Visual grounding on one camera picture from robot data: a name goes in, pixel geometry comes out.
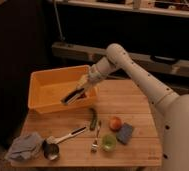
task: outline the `green vegetable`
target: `green vegetable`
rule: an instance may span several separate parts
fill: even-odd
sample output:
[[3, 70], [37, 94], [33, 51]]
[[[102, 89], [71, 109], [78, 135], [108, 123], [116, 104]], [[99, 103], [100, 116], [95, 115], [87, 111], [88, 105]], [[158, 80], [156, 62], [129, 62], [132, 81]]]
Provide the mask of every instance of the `green vegetable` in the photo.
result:
[[90, 123], [90, 130], [93, 131], [93, 130], [95, 130], [95, 127], [97, 125], [97, 112], [93, 108], [90, 108], [90, 110], [92, 112], [92, 120]]

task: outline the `dark wall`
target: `dark wall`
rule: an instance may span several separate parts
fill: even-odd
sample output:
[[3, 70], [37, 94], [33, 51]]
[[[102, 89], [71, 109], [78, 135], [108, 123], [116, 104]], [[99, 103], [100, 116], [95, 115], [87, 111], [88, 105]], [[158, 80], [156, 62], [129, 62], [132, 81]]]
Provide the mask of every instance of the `dark wall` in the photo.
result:
[[27, 113], [30, 73], [49, 68], [48, 38], [39, 0], [0, 6], [0, 143], [7, 144]]

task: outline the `fork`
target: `fork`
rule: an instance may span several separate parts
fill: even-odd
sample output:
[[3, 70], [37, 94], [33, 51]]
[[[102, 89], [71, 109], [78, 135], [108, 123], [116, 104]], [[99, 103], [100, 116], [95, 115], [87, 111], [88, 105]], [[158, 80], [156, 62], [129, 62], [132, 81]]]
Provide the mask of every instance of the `fork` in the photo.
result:
[[100, 132], [100, 128], [101, 128], [101, 121], [98, 121], [98, 126], [97, 126], [97, 132], [96, 132], [96, 137], [95, 140], [92, 143], [92, 147], [91, 147], [91, 152], [95, 153], [97, 152], [97, 148], [98, 148], [98, 136], [99, 136], [99, 132]]

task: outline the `metal utensil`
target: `metal utensil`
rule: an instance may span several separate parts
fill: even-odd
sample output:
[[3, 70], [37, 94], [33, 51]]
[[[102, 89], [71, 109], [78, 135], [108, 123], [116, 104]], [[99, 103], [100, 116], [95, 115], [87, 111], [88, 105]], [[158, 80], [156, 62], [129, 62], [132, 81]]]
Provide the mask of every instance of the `metal utensil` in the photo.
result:
[[77, 130], [72, 131], [71, 133], [61, 137], [61, 138], [55, 138], [53, 136], [50, 136], [46, 140], [44, 140], [42, 144], [44, 157], [48, 160], [55, 160], [59, 158], [59, 146], [58, 143], [68, 139], [77, 136], [80, 133], [83, 133], [86, 130], [86, 127], [78, 128]]
[[54, 143], [54, 144], [58, 144], [66, 139], [69, 139], [69, 138], [72, 138], [72, 137], [75, 137], [77, 136], [78, 134], [80, 133], [83, 133], [84, 131], [86, 131], [86, 126], [85, 127], [82, 127], [82, 128], [78, 128], [74, 131], [72, 131], [71, 133], [63, 136], [63, 137], [60, 137], [60, 138], [55, 138], [53, 136], [50, 136], [49, 138], [47, 138], [47, 143], [51, 144], [51, 143]]
[[95, 137], [95, 140], [92, 143], [92, 147], [91, 147], [91, 152], [93, 152], [93, 153], [97, 152], [97, 148], [98, 148], [98, 136], [99, 136], [100, 128], [101, 128], [101, 121], [98, 121], [98, 127], [97, 127], [96, 137]]

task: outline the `black handle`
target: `black handle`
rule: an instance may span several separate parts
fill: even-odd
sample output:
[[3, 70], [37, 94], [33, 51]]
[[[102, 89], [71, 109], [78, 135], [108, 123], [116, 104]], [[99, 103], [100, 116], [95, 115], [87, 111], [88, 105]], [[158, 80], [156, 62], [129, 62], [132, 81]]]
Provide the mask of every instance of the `black handle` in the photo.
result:
[[175, 58], [166, 58], [166, 57], [160, 57], [154, 55], [151, 55], [150, 59], [155, 62], [160, 62], [169, 65], [173, 65], [179, 61], [179, 59], [175, 59]]

